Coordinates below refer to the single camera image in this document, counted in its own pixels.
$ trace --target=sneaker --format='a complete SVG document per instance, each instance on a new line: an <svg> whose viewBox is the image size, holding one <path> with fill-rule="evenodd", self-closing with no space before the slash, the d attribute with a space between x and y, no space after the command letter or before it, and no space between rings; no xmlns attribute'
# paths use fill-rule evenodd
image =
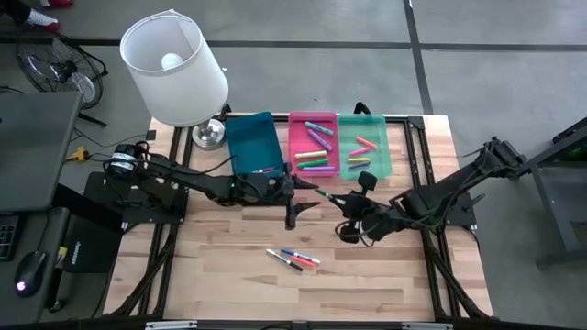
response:
<svg viewBox="0 0 587 330"><path fill-rule="evenodd" d="M73 5L73 0L40 0L40 5L44 7L68 7Z"/></svg>
<svg viewBox="0 0 587 330"><path fill-rule="evenodd" d="M59 31L60 27L59 21L57 19L43 15L35 9L30 10L30 15L27 18L27 22L34 26L44 28L49 32L57 32Z"/></svg>

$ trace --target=electric fan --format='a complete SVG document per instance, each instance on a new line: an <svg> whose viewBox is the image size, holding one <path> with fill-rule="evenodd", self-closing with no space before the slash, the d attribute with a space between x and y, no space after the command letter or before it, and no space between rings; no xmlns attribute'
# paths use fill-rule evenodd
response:
<svg viewBox="0 0 587 330"><path fill-rule="evenodd" d="M105 64L60 33L25 26L17 37L17 62L27 79L41 92L75 91L82 94L81 108L98 104L104 93ZM94 61L102 65L98 71ZM80 114L80 118L105 124Z"/></svg>

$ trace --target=green tray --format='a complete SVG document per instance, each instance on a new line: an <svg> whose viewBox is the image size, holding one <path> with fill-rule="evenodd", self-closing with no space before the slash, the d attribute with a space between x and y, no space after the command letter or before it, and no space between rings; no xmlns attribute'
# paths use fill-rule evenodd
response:
<svg viewBox="0 0 587 330"><path fill-rule="evenodd" d="M372 142L377 149L353 156L369 158L371 165L362 170L349 170L349 153L365 145L357 141L357 137ZM392 174L392 156L389 153L387 125L382 115L338 115L338 144L340 152L340 177L357 179L362 171L367 171L379 179Z"/></svg>

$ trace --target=orange marker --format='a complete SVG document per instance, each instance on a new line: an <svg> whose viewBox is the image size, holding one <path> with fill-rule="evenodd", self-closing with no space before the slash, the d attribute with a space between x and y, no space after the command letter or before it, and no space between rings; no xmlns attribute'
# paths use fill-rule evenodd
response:
<svg viewBox="0 0 587 330"><path fill-rule="evenodd" d="M371 149L377 148L377 146L375 146L374 144L370 143L369 141L367 141L366 139L364 139L362 137L357 137L357 141L359 141L360 143L364 144L365 146L367 146Z"/></svg>
<svg viewBox="0 0 587 330"><path fill-rule="evenodd" d="M295 257L295 256L291 256L290 258L291 258L293 261L297 261L297 262L299 262L299 263L303 263L303 264L305 264L306 266L314 267L314 262L312 262L312 261L304 260L304 259L302 259L302 258L298 258L298 257Z"/></svg>

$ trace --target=table lamp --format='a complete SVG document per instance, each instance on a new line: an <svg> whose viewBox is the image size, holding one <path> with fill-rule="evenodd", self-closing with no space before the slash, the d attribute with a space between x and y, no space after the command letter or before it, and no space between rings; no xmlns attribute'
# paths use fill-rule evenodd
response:
<svg viewBox="0 0 587 330"><path fill-rule="evenodd" d="M225 141L222 123L212 119L228 97L228 82L200 28L168 10L141 19L120 42L120 55L155 119L191 127L201 149Z"/></svg>

